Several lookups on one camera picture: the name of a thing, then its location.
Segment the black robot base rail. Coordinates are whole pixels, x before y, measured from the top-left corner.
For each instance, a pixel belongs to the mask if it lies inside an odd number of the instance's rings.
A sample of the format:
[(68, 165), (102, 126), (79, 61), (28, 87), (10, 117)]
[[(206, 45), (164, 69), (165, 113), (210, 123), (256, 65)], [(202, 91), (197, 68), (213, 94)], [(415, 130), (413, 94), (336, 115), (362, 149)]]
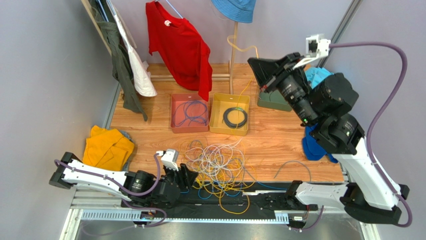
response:
[(314, 203), (305, 206), (286, 195), (290, 182), (252, 182), (241, 192), (212, 193), (205, 189), (187, 190), (174, 203), (158, 202), (130, 207), (118, 196), (88, 188), (77, 189), (72, 209), (82, 209), (83, 220), (134, 221), (138, 225), (165, 222), (287, 224), (299, 218), (306, 221), (319, 212), (342, 214), (343, 207)]

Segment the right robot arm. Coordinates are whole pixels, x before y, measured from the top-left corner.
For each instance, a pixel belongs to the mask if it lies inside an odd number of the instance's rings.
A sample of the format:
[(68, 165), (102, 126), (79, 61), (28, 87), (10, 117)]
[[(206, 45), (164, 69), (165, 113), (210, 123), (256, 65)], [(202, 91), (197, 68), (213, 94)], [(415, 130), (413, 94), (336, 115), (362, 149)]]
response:
[(302, 56), (295, 52), (281, 59), (251, 57), (248, 64), (264, 93), (278, 91), (310, 135), (351, 175), (346, 184), (292, 182), (285, 198), (294, 205), (318, 205), (345, 211), (367, 224), (398, 226), (398, 207), (409, 187), (380, 175), (378, 162), (367, 151), (365, 132), (350, 114), (359, 95), (342, 73), (327, 76), (316, 87), (308, 83)]

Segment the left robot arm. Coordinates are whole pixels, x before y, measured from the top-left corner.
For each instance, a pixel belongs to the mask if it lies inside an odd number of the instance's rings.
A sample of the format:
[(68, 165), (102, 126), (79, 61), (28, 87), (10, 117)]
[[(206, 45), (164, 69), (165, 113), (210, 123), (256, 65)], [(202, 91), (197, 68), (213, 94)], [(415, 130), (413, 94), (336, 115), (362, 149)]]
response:
[(175, 149), (157, 151), (153, 158), (156, 173), (143, 170), (106, 170), (83, 163), (66, 152), (55, 160), (56, 171), (49, 184), (61, 189), (86, 187), (120, 197), (124, 203), (140, 207), (173, 205), (182, 194), (191, 191), (199, 173), (186, 164), (177, 164)]

